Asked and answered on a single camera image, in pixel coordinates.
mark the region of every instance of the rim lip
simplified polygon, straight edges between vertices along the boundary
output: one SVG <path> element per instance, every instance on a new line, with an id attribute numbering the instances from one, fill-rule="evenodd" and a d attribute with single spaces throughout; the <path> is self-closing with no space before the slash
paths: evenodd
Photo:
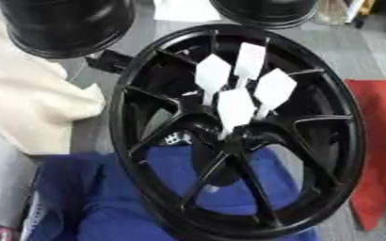
<path id="1" fill-rule="evenodd" d="M 254 27 L 263 27 L 266 29 L 283 29 L 283 28 L 290 28 L 290 27 L 302 25 L 308 22 L 309 20 L 311 20 L 317 12 L 317 3 L 316 3 L 311 9 L 309 9 L 308 12 L 306 12 L 299 18 L 296 18 L 293 20 L 287 20 L 283 22 L 268 22 L 265 20 L 251 19 L 246 16 L 243 16 L 239 12 L 234 12 L 232 10 L 229 10 L 223 7 L 218 0 L 211 0 L 211 3 L 218 10 L 219 13 L 221 13 L 225 17 L 237 23 L 254 26 Z"/>
<path id="2" fill-rule="evenodd" d="M 316 54 L 305 48 L 304 46 L 289 40 L 283 36 L 280 36 L 273 32 L 264 31 L 262 29 L 256 29 L 253 27 L 245 27 L 241 25 L 236 24 L 209 24 L 209 25 L 201 25 L 201 26 L 195 26 L 188 29 L 180 30 L 177 32 L 174 32 L 172 34 L 169 34 L 160 40 L 155 41 L 154 43 L 147 46 L 140 54 L 137 55 L 133 59 L 133 61 L 130 63 L 130 65 L 127 68 L 127 71 L 121 76 L 121 79 L 119 80 L 118 84 L 116 85 L 114 89 L 114 95 L 111 102 L 110 107 L 110 135 L 112 138 L 112 142 L 114 145 L 114 148 L 117 152 L 117 156 L 119 157 L 119 161 L 121 162 L 121 165 L 124 167 L 132 181 L 135 183 L 136 187 L 140 189 L 141 193 L 148 193 L 149 187 L 144 186 L 142 184 L 142 181 L 136 177 L 131 172 L 130 167 L 127 167 L 125 163 L 129 163 L 129 158 L 127 155 L 126 147 L 123 145 L 124 138 L 121 136 L 121 133 L 116 132 L 117 130 L 122 130 L 122 121 L 121 121 L 121 107 L 123 106 L 123 97 L 122 97 L 122 89 L 126 85 L 131 85 L 133 81 L 137 77 L 138 71 L 140 71 L 146 63 L 148 63 L 152 55 L 151 53 L 153 50 L 157 48 L 167 48 L 177 42 L 188 40 L 194 37 L 198 36 L 198 33 L 202 35 L 203 33 L 208 33 L 212 30 L 219 30 L 220 28 L 224 27 L 233 27 L 237 28 L 238 30 L 242 30 L 244 28 L 251 29 L 253 31 L 259 31 L 264 33 L 263 35 L 270 37 L 270 38 L 278 38 L 282 41 L 286 41 L 289 44 L 289 49 L 294 48 L 295 51 L 298 51 L 297 55 L 303 55 L 309 58 L 310 60 L 307 60 L 309 63 L 317 63 L 320 68 L 323 68 L 327 75 L 331 79 L 331 84 L 337 87 L 337 91 L 340 91 L 343 94 L 343 98 L 347 101 L 347 108 L 350 109 L 350 112 L 354 115 L 355 119 L 355 129 L 356 133 L 359 135 L 356 138 L 356 141 L 358 141 L 356 147 L 357 147 L 357 153 L 354 154 L 355 156 L 355 163 L 350 169 L 350 173 L 355 173 L 353 177 L 351 177 L 347 183 L 345 183 L 341 188 L 341 191 L 337 192 L 337 196 L 335 197 L 335 200 L 327 203 L 326 206 L 324 206 L 320 212 L 317 214 L 311 216 L 310 218 L 303 220 L 302 222 L 295 223 L 295 225 L 288 225 L 288 227 L 282 227 L 281 229 L 278 229 L 277 231 L 268 231 L 268 230 L 262 230 L 260 233 L 256 234 L 253 233 L 253 235 L 248 235 L 242 238 L 245 238 L 244 240 L 256 240 L 256 238 L 273 238 L 273 237 L 279 237 L 286 234 L 291 233 L 299 233 L 304 230 L 307 230 L 308 228 L 311 228 L 312 226 L 320 223 L 321 221 L 327 219 L 330 217 L 335 211 L 338 210 L 338 208 L 343 205 L 346 200 L 349 198 L 349 196 L 352 193 L 352 190 L 357 185 L 357 182 L 359 181 L 361 175 L 362 175 L 362 167 L 363 167 L 363 160 L 364 160 L 364 154 L 365 154 L 365 134 L 364 134 L 364 127 L 363 127 L 363 121 L 360 109 L 358 105 L 355 102 L 354 97 L 352 96 L 351 92 L 349 91 L 346 84 L 336 75 L 336 73 Z M 154 199 L 153 201 L 147 200 L 146 201 L 146 207 L 148 210 L 153 213 L 153 216 L 157 219 L 159 224 L 163 226 L 166 230 L 170 231 L 171 233 L 177 233 L 177 234 L 183 234 L 183 233 L 190 233 L 190 235 L 194 234 L 195 237 L 200 237 L 203 240 L 238 240 L 238 236 L 230 236 L 229 234 L 226 234 L 224 236 L 221 236 L 220 233 L 219 236 L 216 236 L 216 233 L 212 233 L 209 230 L 201 230 L 199 227 L 192 227 L 191 223 L 190 226 L 185 227 L 186 224 L 189 224 L 188 222 L 185 222 L 185 220 L 178 220 L 179 225 L 177 227 L 171 226 L 174 225 L 174 222 L 168 221 L 167 218 L 163 217 L 164 215 L 167 215 L 168 213 L 171 213 L 169 210 L 164 210 L 166 207 L 163 204 L 163 202 L 159 203 Z"/>

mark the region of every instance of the white foam block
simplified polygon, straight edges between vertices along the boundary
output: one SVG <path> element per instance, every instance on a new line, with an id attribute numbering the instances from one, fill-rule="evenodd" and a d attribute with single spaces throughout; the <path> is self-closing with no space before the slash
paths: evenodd
<path id="1" fill-rule="evenodd" d="M 234 74 L 240 78 L 256 80 L 265 63 L 266 47 L 243 42 L 240 47 Z"/>
<path id="2" fill-rule="evenodd" d="M 288 101 L 297 82 L 280 69 L 276 69 L 259 80 L 254 96 L 270 110 Z"/>
<path id="3" fill-rule="evenodd" d="M 209 104 L 215 93 L 227 84 L 231 65 L 216 55 L 210 55 L 196 67 L 195 81 L 205 91 L 205 102 Z"/>
<path id="4" fill-rule="evenodd" d="M 236 126 L 250 123 L 256 107 L 245 88 L 236 88 L 219 93 L 217 111 L 226 132 Z"/>

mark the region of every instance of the wheel spoke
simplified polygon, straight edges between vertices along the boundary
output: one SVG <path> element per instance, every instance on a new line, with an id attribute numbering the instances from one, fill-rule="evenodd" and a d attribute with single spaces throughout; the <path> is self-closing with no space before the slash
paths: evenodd
<path id="1" fill-rule="evenodd" d="M 218 34 L 217 30 L 211 32 L 211 54 L 217 53 L 217 48 L 218 48 L 217 34 Z"/>
<path id="2" fill-rule="evenodd" d="M 258 222 L 261 224 L 268 224 L 273 227 L 280 227 L 281 222 L 276 212 L 273 210 L 269 198 L 259 181 L 259 178 L 249 165 L 246 157 L 244 156 L 243 158 L 233 158 L 233 166 L 240 174 L 244 183 L 249 188 L 251 195 L 256 201 Z"/>
<path id="3" fill-rule="evenodd" d="M 296 154 L 304 166 L 313 172 L 318 187 L 322 187 L 323 190 L 324 187 L 339 185 L 338 180 L 322 165 L 320 158 L 299 133 L 294 130 L 284 132 L 283 140 L 282 145 Z"/>
<path id="4" fill-rule="evenodd" d="M 167 120 L 162 126 L 156 128 L 151 134 L 143 138 L 133 146 L 129 151 L 129 156 L 137 156 L 141 151 L 147 150 L 149 147 L 155 145 L 159 140 L 165 138 L 166 136 L 183 130 L 185 116 L 175 115 L 170 120 Z"/>
<path id="5" fill-rule="evenodd" d="M 170 97 L 152 94 L 136 87 L 125 87 L 124 92 L 134 104 L 153 106 L 155 108 L 166 109 L 170 113 L 176 113 L 180 109 L 180 103 Z"/>
<path id="6" fill-rule="evenodd" d="M 187 56 L 174 54 L 174 53 L 169 52 L 169 51 L 164 50 L 164 49 L 158 49 L 158 50 L 156 50 L 156 52 L 164 57 L 175 60 L 179 63 L 187 64 L 187 65 L 192 66 L 192 67 L 196 67 L 196 65 L 198 65 L 197 62 L 195 62 L 193 59 L 191 59 Z"/>
<path id="7" fill-rule="evenodd" d="M 198 197 L 203 187 L 206 186 L 209 178 L 213 174 L 217 173 L 217 168 L 220 167 L 221 164 L 225 162 L 228 156 L 229 155 L 227 153 L 220 152 L 211 161 L 211 163 L 204 168 L 204 170 L 201 172 L 198 178 L 198 181 L 187 190 L 187 192 L 185 193 L 185 196 L 182 198 L 180 202 L 180 208 L 182 210 L 184 210 L 189 203 L 191 203 Z"/>

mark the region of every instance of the white paper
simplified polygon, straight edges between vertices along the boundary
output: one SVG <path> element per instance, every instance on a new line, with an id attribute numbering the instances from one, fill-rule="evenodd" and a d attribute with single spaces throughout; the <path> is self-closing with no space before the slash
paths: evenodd
<path id="1" fill-rule="evenodd" d="M 220 20 L 209 0 L 153 0 L 155 20 L 201 23 Z"/>
<path id="2" fill-rule="evenodd" d="M 232 132 L 236 126 L 250 123 L 256 107 L 245 88 L 236 88 L 219 93 L 217 111 L 224 132 Z"/>
<path id="3" fill-rule="evenodd" d="M 265 63 L 266 47 L 243 42 L 240 47 L 234 74 L 244 79 L 259 78 Z"/>
<path id="4" fill-rule="evenodd" d="M 209 105 L 215 93 L 227 84 L 231 65 L 216 55 L 210 55 L 196 66 L 196 85 L 205 91 L 203 103 Z"/>
<path id="5" fill-rule="evenodd" d="M 276 109 L 288 101 L 297 82 L 280 69 L 276 69 L 260 80 L 254 96 L 268 109 Z"/>

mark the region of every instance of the black wheel rim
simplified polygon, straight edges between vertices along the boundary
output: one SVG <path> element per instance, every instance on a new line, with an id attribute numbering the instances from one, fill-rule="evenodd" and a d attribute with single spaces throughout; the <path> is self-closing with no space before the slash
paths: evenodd
<path id="1" fill-rule="evenodd" d="M 281 29 L 302 25 L 313 18 L 317 12 L 317 1 L 303 1 L 303 6 L 297 4 L 287 7 L 282 3 L 279 7 L 273 1 L 245 1 L 212 0 L 215 8 L 225 17 L 240 24 L 263 27 L 265 29 Z"/>
<path id="2" fill-rule="evenodd" d="M 194 98 L 182 97 L 183 93 L 197 89 L 190 83 L 194 67 L 210 53 L 234 64 L 241 42 L 265 45 L 267 38 L 270 44 L 263 73 L 273 68 L 285 72 L 320 71 L 296 74 L 298 90 L 277 110 L 279 113 L 236 129 L 225 144 L 218 142 L 216 136 L 221 126 L 215 111 L 200 106 Z M 172 88 L 171 84 L 179 78 L 185 82 Z M 172 113 L 172 117 L 141 139 L 146 122 L 159 108 Z M 213 161 L 199 174 L 198 179 L 203 182 L 193 185 L 183 197 L 163 185 L 144 161 L 147 149 L 180 130 L 215 148 Z M 182 240 L 260 240 L 297 233 L 318 224 L 332 215 L 355 188 L 365 147 L 360 111 L 345 84 L 326 63 L 280 35 L 231 24 L 173 33 L 134 58 L 115 88 L 110 131 L 121 164 L 140 190 L 146 207 L 163 227 Z M 256 183 L 256 174 L 248 162 L 242 161 L 247 152 L 273 143 L 286 146 L 313 173 L 303 184 L 299 199 L 276 211 Z M 230 158 L 229 166 L 238 172 L 256 199 L 256 215 L 223 215 L 194 204 L 198 189 L 209 181 L 211 170 L 217 169 L 227 155 L 235 157 Z M 330 169 L 325 167 L 326 156 L 335 160 Z"/>

